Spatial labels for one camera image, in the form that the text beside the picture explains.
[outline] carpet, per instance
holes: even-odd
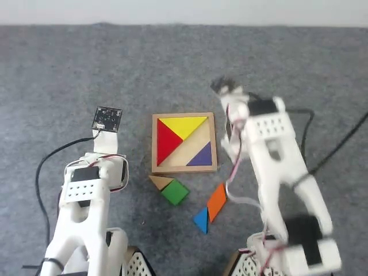
[[[367,45],[368,30],[355,28],[0,27],[0,275],[33,275],[21,266],[43,258],[36,167],[55,148],[90,136],[98,105],[124,110],[119,153],[127,155],[131,173],[127,189],[111,196],[109,226],[124,229],[158,275],[221,275],[231,253],[262,224],[257,209],[231,202],[208,235],[192,222],[231,169],[220,147],[224,114],[210,81],[230,75],[246,91],[313,109],[306,143],[313,167],[367,109]],[[151,115],[170,112],[214,112],[219,164],[218,172],[175,175],[190,190],[176,207],[148,178]],[[307,118],[291,118],[300,141]],[[336,275],[368,273],[367,137],[365,125],[316,176],[343,261]],[[92,150],[92,142],[75,145],[43,167],[41,196],[52,233],[64,166]],[[232,191],[256,198],[249,162],[241,164]],[[284,213],[297,204],[282,191]]]

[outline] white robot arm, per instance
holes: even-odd
[[[55,234],[36,275],[125,276],[132,270],[154,275],[138,249],[127,257],[126,233],[107,228],[110,192],[122,190],[129,181],[128,161],[117,153],[121,112],[99,107],[94,152],[66,166]]]
[[[255,250],[260,263],[287,275],[320,275],[340,269],[337,245],[329,237],[331,217],[315,178],[310,175],[294,186],[308,170],[283,100],[250,101],[241,86],[235,87],[234,81],[225,78],[212,88],[220,96],[227,117],[221,145],[235,166],[250,158],[259,186],[261,217],[272,234],[268,237],[276,239],[269,241],[265,233],[255,234],[248,239],[248,247]],[[302,199],[308,215],[282,217],[278,206],[281,184]],[[267,260],[270,252],[273,257]]]

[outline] white wall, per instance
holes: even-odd
[[[368,0],[0,0],[0,24],[368,26]]]

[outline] green square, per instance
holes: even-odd
[[[174,179],[161,193],[172,204],[178,205],[189,194],[189,191],[183,184]]]

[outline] blue triangle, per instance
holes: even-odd
[[[203,208],[198,214],[196,214],[193,218],[194,223],[199,227],[199,229],[207,234],[207,221],[208,221],[208,209],[207,207]]]
[[[187,164],[187,166],[211,166],[212,154],[211,154],[211,142],[208,142],[199,153]]]

